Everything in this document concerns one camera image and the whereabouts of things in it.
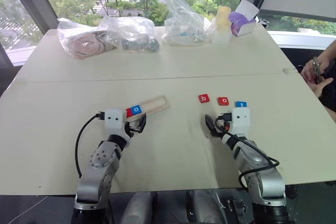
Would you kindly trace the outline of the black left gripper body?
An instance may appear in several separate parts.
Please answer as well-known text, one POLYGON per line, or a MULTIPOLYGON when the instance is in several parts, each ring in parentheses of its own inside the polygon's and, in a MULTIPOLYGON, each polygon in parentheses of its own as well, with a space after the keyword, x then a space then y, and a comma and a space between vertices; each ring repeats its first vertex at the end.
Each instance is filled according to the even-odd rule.
POLYGON ((125 123, 124 125, 124 130, 126 132, 126 134, 130 137, 133 138, 134 137, 134 133, 141 133, 140 128, 139 127, 133 127, 130 125, 130 123, 125 123))

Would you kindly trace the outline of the person's right hand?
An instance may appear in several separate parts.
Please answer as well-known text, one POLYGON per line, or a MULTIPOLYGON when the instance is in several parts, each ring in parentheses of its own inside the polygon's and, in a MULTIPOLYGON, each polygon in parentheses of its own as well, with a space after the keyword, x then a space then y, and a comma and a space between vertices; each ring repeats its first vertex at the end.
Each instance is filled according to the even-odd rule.
POLYGON ((316 82, 317 79, 321 79, 322 74, 329 66, 330 60, 328 58, 318 56, 313 57, 310 61, 308 61, 303 70, 301 71, 302 77, 306 81, 316 82))

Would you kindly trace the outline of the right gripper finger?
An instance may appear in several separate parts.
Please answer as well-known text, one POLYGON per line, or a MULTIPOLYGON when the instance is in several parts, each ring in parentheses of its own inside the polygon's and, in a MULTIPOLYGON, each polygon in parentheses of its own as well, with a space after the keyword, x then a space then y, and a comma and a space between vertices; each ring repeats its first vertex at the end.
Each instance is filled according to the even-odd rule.
POLYGON ((208 114, 205 115, 205 123, 210 131, 211 136, 215 136, 215 124, 213 119, 208 114))

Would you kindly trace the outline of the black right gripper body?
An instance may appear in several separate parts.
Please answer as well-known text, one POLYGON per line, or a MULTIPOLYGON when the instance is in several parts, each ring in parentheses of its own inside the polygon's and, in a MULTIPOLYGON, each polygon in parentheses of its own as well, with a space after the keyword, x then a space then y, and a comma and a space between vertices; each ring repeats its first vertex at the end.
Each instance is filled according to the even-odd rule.
POLYGON ((218 116, 213 123, 214 126, 211 135, 213 137, 223 137, 226 133, 228 133, 230 129, 229 119, 231 119, 230 113, 218 116))

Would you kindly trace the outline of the person's left hand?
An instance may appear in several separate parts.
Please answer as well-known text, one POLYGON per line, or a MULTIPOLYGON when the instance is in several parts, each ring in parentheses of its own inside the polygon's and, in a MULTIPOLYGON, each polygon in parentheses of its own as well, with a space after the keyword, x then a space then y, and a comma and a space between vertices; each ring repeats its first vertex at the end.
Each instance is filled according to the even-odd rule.
POLYGON ((329 85, 333 81, 333 78, 321 78, 321 82, 316 84, 315 82, 312 81, 307 81, 308 86, 312 90, 312 92, 315 94, 317 98, 321 97, 323 89, 329 85))

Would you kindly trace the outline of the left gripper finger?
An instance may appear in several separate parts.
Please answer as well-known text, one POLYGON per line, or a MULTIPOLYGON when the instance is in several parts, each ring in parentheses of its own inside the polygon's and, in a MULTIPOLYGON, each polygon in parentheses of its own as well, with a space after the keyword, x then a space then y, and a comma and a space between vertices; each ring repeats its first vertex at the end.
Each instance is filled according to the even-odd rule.
POLYGON ((146 113, 139 119, 138 132, 142 133, 146 125, 146 113))

